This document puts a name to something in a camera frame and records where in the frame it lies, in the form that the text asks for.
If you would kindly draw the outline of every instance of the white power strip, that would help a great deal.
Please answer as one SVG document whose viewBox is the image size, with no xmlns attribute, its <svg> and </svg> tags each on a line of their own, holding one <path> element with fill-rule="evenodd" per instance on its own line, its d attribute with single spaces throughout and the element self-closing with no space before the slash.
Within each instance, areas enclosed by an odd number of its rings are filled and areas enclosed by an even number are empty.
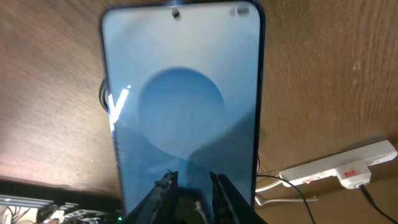
<svg viewBox="0 0 398 224">
<path fill-rule="evenodd" d="M 387 140 L 350 151 L 342 152 L 301 166 L 279 172 L 281 178 L 293 185 L 309 184 L 330 176 L 337 176 L 336 168 L 355 161 L 364 161 L 366 166 L 372 166 L 391 161 L 397 156 L 394 146 Z"/>
</svg>

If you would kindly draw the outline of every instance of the wooden surface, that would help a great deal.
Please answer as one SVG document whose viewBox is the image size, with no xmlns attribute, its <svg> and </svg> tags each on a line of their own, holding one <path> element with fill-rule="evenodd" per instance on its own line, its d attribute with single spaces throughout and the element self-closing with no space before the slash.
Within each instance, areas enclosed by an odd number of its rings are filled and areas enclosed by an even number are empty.
<svg viewBox="0 0 398 224">
<path fill-rule="evenodd" d="M 108 117 L 98 103 L 98 22 L 107 4 L 119 3 L 0 2 L 2 178 L 119 195 Z M 261 3 L 260 172 L 384 139 L 398 147 L 398 1 Z M 398 164 L 373 170 L 389 178 Z M 330 179 L 302 188 L 337 187 Z"/>
</svg>

